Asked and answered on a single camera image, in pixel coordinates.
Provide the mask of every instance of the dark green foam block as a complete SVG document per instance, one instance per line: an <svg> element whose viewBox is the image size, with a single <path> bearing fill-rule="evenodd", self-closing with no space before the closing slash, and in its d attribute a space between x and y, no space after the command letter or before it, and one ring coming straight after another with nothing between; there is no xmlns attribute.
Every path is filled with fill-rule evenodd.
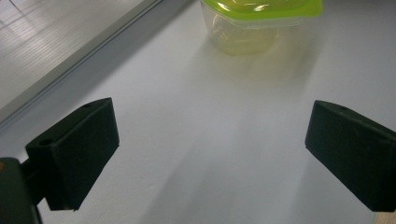
<svg viewBox="0 0 396 224"><path fill-rule="evenodd" d="M344 106L315 101L305 144L369 209L395 211L395 132Z"/></svg>
<svg viewBox="0 0 396 224"><path fill-rule="evenodd" d="M111 98L83 105L26 146L51 210L78 210L119 146Z"/></svg>

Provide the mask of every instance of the black bracket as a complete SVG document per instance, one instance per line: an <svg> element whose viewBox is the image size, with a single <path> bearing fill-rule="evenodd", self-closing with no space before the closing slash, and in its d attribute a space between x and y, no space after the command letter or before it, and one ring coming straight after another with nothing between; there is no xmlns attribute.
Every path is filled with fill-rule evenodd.
<svg viewBox="0 0 396 224"><path fill-rule="evenodd" d="M36 205L78 210L119 146L111 98L83 105L26 146L29 159L0 159L0 223L41 223Z"/></svg>
<svg viewBox="0 0 396 224"><path fill-rule="evenodd" d="M396 133L344 106L315 101L308 150L369 209L396 209Z"/></svg>

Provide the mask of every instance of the yellow-green plastic lid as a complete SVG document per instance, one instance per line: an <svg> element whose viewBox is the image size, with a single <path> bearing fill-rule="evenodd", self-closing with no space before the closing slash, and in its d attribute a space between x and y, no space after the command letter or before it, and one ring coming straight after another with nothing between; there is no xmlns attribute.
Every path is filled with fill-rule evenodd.
<svg viewBox="0 0 396 224"><path fill-rule="evenodd" d="M237 20L314 17L321 0L202 0L217 12Z"/></svg>

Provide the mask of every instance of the plastic container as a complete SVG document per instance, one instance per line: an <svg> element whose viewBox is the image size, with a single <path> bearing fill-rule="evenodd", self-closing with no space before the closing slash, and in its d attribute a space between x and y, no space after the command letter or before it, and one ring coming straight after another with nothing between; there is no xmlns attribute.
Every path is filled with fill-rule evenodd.
<svg viewBox="0 0 396 224"><path fill-rule="evenodd" d="M321 0L201 0L211 40L230 54L263 52L279 28L321 13Z"/></svg>

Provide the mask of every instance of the white surface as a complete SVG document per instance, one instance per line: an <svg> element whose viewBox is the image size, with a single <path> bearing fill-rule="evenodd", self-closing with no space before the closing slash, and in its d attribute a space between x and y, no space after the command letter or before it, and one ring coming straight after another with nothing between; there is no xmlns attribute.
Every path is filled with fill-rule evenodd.
<svg viewBox="0 0 396 224"><path fill-rule="evenodd" d="M79 211L39 205L46 224L372 224L304 137L316 99L396 130L395 17L329 1L266 54L229 56L198 1L163 1L0 130L0 156L111 96L120 148Z"/></svg>
<svg viewBox="0 0 396 224"><path fill-rule="evenodd" d="M0 121L157 2L1 1Z"/></svg>

